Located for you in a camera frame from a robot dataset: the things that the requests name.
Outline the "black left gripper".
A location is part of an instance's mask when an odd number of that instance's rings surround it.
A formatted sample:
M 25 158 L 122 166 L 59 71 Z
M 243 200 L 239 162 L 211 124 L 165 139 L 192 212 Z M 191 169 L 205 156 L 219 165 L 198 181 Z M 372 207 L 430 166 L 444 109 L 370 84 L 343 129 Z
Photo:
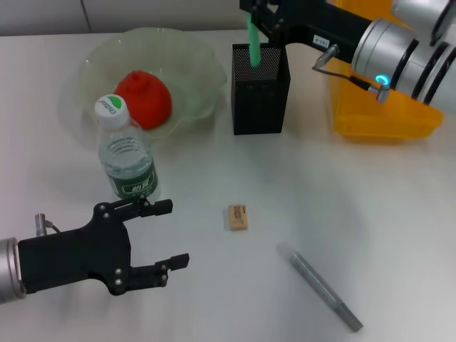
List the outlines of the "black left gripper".
M 165 287 L 168 272 L 186 268 L 189 254 L 130 268 L 131 245 L 123 221 L 170 214 L 172 209 L 171 199 L 151 202 L 146 197 L 131 197 L 104 202 L 94 207 L 84 227 L 21 240 L 19 261 L 26 292 L 34 294 L 87 279 L 101 281 L 114 296 Z

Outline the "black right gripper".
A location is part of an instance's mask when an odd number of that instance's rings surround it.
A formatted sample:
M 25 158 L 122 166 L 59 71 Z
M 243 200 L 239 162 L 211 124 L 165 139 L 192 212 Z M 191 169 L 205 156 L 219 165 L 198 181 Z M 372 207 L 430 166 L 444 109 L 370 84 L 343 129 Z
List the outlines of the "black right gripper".
M 370 20 L 326 1 L 282 1 L 279 16 L 266 5 L 277 6 L 278 0 L 239 0 L 239 8 L 251 12 L 254 25 L 279 46 L 301 43 L 316 50 L 325 49 L 314 38 L 326 39 L 339 47 L 339 60 L 351 63 Z

